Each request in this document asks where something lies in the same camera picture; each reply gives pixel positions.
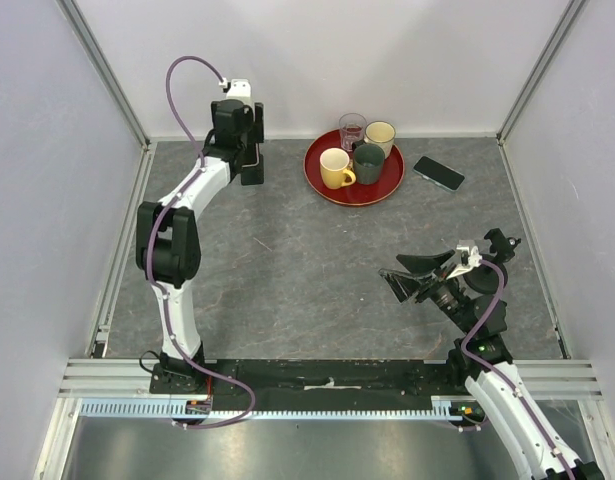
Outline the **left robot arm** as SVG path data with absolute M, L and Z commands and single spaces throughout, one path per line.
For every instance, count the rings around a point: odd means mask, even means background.
M 190 290 L 201 264 L 198 219 L 235 178 L 244 185 L 264 181 L 259 152 L 264 141 L 263 104 L 214 101 L 211 120 L 191 171 L 172 192 L 157 202 L 142 202 L 137 210 L 136 264 L 156 295 L 163 327 L 150 384 L 157 394 L 208 392 L 211 375 Z

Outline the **cream cased phone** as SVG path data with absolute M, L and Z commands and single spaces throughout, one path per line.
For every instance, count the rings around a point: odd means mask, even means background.
M 246 160 L 243 164 L 243 170 L 253 172 L 260 167 L 260 147 L 257 142 L 247 145 Z

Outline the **cream mug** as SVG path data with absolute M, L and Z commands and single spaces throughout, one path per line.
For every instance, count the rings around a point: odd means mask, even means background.
M 382 150 L 384 158 L 387 158 L 393 148 L 395 137 L 396 130 L 392 124 L 374 121 L 366 126 L 364 141 L 378 146 Z

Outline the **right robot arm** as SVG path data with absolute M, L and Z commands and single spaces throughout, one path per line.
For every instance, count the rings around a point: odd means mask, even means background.
M 568 446 L 533 400 L 507 349 L 505 273 L 478 248 L 459 247 L 437 256 L 401 255 L 403 271 L 379 275 L 399 302 L 431 300 L 465 336 L 448 354 L 445 381 L 470 393 L 506 447 L 520 479 L 602 479 L 594 461 Z

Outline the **black folding phone stand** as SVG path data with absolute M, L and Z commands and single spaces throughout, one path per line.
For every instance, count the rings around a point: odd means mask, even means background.
M 240 181 L 243 186 L 255 186 L 262 185 L 265 180 L 264 173 L 264 156 L 260 152 L 260 167 L 258 170 L 254 170 L 253 172 L 244 171 L 241 168 L 240 171 Z

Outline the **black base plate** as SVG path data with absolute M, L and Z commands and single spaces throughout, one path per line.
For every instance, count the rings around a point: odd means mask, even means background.
M 466 396 L 465 376 L 445 363 L 422 360 L 264 360 L 220 359 L 205 367 L 237 380 L 247 390 L 203 374 L 189 365 L 178 371 L 160 364 L 144 367 L 151 374 L 149 392 L 177 396 L 207 394 L 241 410 L 255 408 L 259 400 L 273 404 L 306 401 L 327 403 L 387 402 L 403 398 L 418 402 L 432 398 Z

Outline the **black round base phone holder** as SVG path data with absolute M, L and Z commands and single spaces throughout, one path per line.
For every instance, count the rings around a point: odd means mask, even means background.
M 515 249 L 521 243 L 520 238 L 506 236 L 499 228 L 491 229 L 484 236 L 490 242 L 489 252 L 482 254 L 482 259 L 494 264 L 503 274 L 503 285 L 508 283 L 505 264 L 515 256 Z M 488 265 L 480 265 L 464 275 L 468 287 L 479 294 L 493 295 L 499 287 L 498 274 Z

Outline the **teal cased phone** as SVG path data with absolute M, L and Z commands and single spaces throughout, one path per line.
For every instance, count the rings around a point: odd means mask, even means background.
M 465 176 L 428 156 L 422 156 L 413 166 L 413 171 L 426 180 L 448 190 L 457 191 Z

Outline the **yellow mug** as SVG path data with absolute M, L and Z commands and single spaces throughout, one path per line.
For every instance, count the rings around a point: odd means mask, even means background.
M 341 148 L 326 149 L 319 158 L 320 174 L 324 185 L 337 190 L 356 182 L 356 175 L 350 167 L 350 157 Z

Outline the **red round tray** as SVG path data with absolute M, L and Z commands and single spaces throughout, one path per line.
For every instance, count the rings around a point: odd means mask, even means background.
M 308 184 L 326 200 L 343 206 L 361 207 L 376 204 L 400 186 L 405 176 L 405 162 L 399 148 L 394 145 L 385 160 L 381 176 L 373 185 L 354 183 L 351 186 L 332 190 L 325 186 L 320 173 L 320 155 L 329 148 L 341 146 L 338 130 L 320 135 L 307 149 L 303 160 L 303 171 Z

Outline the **clear glass cup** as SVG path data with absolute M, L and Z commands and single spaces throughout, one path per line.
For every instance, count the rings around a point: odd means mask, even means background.
M 346 113 L 339 119 L 339 134 L 341 148 L 351 151 L 354 142 L 364 138 L 367 125 L 365 117 L 358 113 Z

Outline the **dark green mug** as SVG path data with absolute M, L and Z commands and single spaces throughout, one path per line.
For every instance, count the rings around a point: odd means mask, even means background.
M 357 183 L 373 185 L 378 182 L 385 162 L 384 152 L 379 146 L 374 144 L 356 146 L 352 159 Z

